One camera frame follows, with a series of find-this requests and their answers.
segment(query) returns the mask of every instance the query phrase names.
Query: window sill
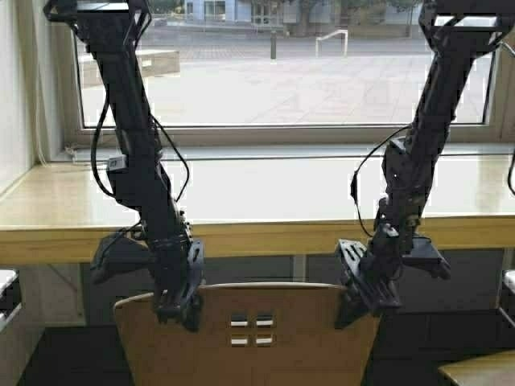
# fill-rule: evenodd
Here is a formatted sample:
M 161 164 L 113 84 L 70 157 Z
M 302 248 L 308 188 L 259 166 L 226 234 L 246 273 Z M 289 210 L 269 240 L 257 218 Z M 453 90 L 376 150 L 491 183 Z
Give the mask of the window sill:
M 181 147 L 179 150 L 192 161 L 208 161 L 223 159 L 293 159 L 293 158 L 355 158 L 367 155 L 376 144 L 364 145 L 301 145 L 301 146 L 214 146 L 214 147 Z M 450 143 L 443 156 L 459 155 L 506 155 L 513 152 L 513 146 L 496 143 Z M 75 157 L 63 151 L 53 162 L 89 162 L 89 149 L 76 150 Z M 97 151 L 97 159 L 105 161 L 107 158 L 120 154 L 114 148 L 102 148 Z M 374 156 L 384 154 L 384 147 Z M 177 157 L 173 149 L 166 147 L 164 161 L 173 161 Z

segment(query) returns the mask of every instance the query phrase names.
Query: metal railing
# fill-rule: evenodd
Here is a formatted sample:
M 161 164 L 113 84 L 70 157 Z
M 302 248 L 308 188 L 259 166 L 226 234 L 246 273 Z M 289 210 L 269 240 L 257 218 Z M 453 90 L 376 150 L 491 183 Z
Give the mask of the metal railing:
M 344 56 L 347 56 L 347 50 L 348 50 L 348 30 L 336 30 L 334 32 L 331 32 L 330 34 L 327 34 L 325 36 L 320 36 L 318 38 L 316 38 L 316 41 L 315 41 L 315 56 L 318 58 L 319 57 L 319 43 L 326 40 L 326 39 L 330 39 L 334 36 L 337 36 L 337 35 L 342 35 L 344 37 L 343 39 L 343 53 L 344 53 Z

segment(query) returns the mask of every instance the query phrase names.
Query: tree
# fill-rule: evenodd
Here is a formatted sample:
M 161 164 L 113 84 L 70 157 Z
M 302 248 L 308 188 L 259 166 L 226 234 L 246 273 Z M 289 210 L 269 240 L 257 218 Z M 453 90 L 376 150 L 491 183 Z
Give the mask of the tree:
M 411 24 L 413 24 L 413 11 L 422 0 L 388 0 L 391 6 L 397 8 L 397 12 L 406 12 L 406 37 L 411 37 Z
M 283 0 L 284 2 L 292 2 L 293 0 Z M 322 0 L 299 0 L 300 20 L 297 36 L 306 36 L 309 26 L 309 16 L 313 7 Z M 347 16 L 351 12 L 360 8 L 366 8 L 375 4 L 384 3 L 385 0 L 335 0 L 340 1 L 341 13 Z

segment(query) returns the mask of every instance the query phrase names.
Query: pavement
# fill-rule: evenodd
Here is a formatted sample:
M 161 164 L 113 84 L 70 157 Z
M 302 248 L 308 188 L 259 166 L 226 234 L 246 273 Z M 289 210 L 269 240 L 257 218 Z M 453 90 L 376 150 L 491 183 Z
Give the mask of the pavement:
M 179 50 L 180 73 L 145 78 L 152 109 L 167 125 L 391 124 L 413 119 L 432 52 L 424 39 L 341 39 L 150 28 L 142 50 Z M 483 121 L 491 57 L 476 62 L 457 122 Z M 101 86 L 82 91 L 95 125 Z M 109 115 L 107 124 L 113 124 Z
M 184 61 L 180 74 L 145 78 L 146 92 L 166 125 L 407 123 L 431 65 L 431 55 L 278 58 Z M 483 120 L 489 69 L 489 58 L 476 62 L 457 122 Z M 97 123 L 104 92 L 83 90 L 90 125 Z

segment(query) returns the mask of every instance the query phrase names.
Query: black cable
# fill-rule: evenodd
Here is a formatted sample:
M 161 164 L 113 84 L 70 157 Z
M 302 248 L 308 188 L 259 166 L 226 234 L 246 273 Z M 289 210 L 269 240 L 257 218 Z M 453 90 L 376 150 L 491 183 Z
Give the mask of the black cable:
M 154 117 L 154 115 L 152 115 L 152 119 L 154 119 L 154 123 L 161 129 L 161 131 L 163 132 L 164 136 L 167 138 L 168 142 L 170 143 L 170 146 L 174 149 L 175 153 L 177 154 L 177 157 L 179 157 L 180 161 L 184 165 L 184 168 L 186 169 L 186 181 L 184 181 L 184 184 L 183 184 L 183 186 L 180 189 L 179 195 L 177 195 L 177 198 L 175 199 L 175 201 L 179 202 L 179 200 L 183 196 L 184 189 L 186 189 L 187 183 L 189 183 L 189 181 L 190 181 L 190 168 L 189 168 L 186 160 L 184 159 L 183 155 L 179 152 L 179 150 L 177 149 L 177 146 L 171 140 L 171 138 L 168 135 L 167 131 L 164 129 L 163 125 L 161 125 L 161 123 L 159 123 L 159 121 L 157 120 L 156 117 Z
M 511 190 L 513 195 L 515 195 L 515 190 L 513 189 L 513 183 L 512 183 L 512 181 L 513 181 L 512 175 L 513 175 L 513 167 L 514 166 L 515 166 L 515 150 L 513 150 L 512 162 L 509 165 L 509 172 L 508 172 L 508 188 Z
M 109 90 L 105 90 L 105 100 L 104 107 L 102 108 L 102 113 L 100 114 L 100 118 L 98 119 L 97 128 L 95 129 L 95 134 L 93 135 L 93 144 L 91 145 L 91 168 L 93 169 L 93 177 L 95 181 L 97 181 L 97 185 L 99 188 L 109 197 L 114 198 L 114 194 L 107 190 L 102 181 L 100 180 L 100 176 L 98 175 L 97 169 L 97 147 L 98 147 L 98 138 L 100 137 L 100 132 L 102 130 L 102 126 L 104 125 L 105 116 L 107 115 L 107 111 L 109 109 Z
M 515 58 L 515 50 L 507 44 L 506 42 L 500 42 L 499 43 L 503 48 L 505 48 L 514 58 Z M 508 171 L 508 188 L 512 192 L 513 195 L 515 195 L 515 189 L 513 189 L 513 168 L 515 167 L 515 150 L 513 150 L 512 154 L 512 161 L 509 165 L 509 171 Z
M 145 34 L 145 31 L 146 29 L 148 28 L 148 26 L 152 23 L 152 13 L 148 13 L 148 20 L 145 24 L 145 26 L 142 28 L 142 30 L 139 32 L 139 35 L 138 37 L 136 38 L 135 42 L 134 42 L 134 50 L 136 50 L 136 48 L 138 48 L 138 45 L 139 45 L 139 40 L 142 38 L 143 34 Z
M 149 14 L 148 21 L 146 25 L 142 28 L 142 31 L 140 32 L 139 36 L 137 37 L 134 48 L 138 47 L 138 43 L 142 35 L 145 33 L 145 30 L 148 28 L 152 21 L 152 15 Z M 95 134 L 93 135 L 93 144 L 91 146 L 91 166 L 93 169 L 93 177 L 95 178 L 95 181 L 97 182 L 97 185 L 99 188 L 109 197 L 114 198 L 114 194 L 110 192 L 105 185 L 102 183 L 100 176 L 98 174 L 97 169 L 97 147 L 98 147 L 98 140 L 100 138 L 100 133 L 102 130 L 102 126 L 104 125 L 105 116 L 107 115 L 107 112 L 109 110 L 109 90 L 105 90 L 105 100 L 104 100 L 104 107 L 102 108 L 102 112 L 100 115 L 100 118 L 98 119 L 97 128 L 95 129 Z
M 351 182 L 351 197 L 354 199 L 354 204 L 356 205 L 357 216 L 358 216 L 358 219 L 360 220 L 361 229 L 363 229 L 363 232 L 368 237 L 373 237 L 373 235 L 370 234 L 369 231 L 367 231 L 367 229 L 365 228 L 365 225 L 363 224 L 363 220 L 361 219 L 361 211 L 360 211 L 360 205 L 358 203 L 358 192 L 357 192 L 358 174 L 360 173 L 361 167 L 365 164 L 365 162 L 367 162 L 369 160 L 369 158 L 372 157 L 372 155 L 381 148 L 381 146 L 383 146 L 385 143 L 387 143 L 390 139 L 395 137 L 397 134 L 401 133 L 402 131 L 404 131 L 406 129 L 409 129 L 410 127 L 411 127 L 411 125 L 404 126 L 404 127 L 400 128 L 399 130 L 395 131 L 393 134 L 389 135 L 383 142 L 381 142 L 379 145 L 377 145 L 376 147 L 374 147 L 372 149 L 372 151 L 363 159 L 363 161 L 361 161 L 361 164 L 354 171 L 354 175 L 352 177 L 352 182 Z
M 102 251 L 102 255 L 100 257 L 100 261 L 98 261 L 95 265 L 92 265 L 90 269 L 96 269 L 100 266 L 102 266 L 102 262 L 105 259 L 105 253 L 115 244 L 117 243 L 123 236 L 125 236 L 127 233 L 132 232 L 138 225 L 142 223 L 141 220 L 139 220 L 136 224 L 134 224 L 131 227 L 128 228 L 120 228 L 117 231 L 117 235 L 107 244 L 107 246 Z

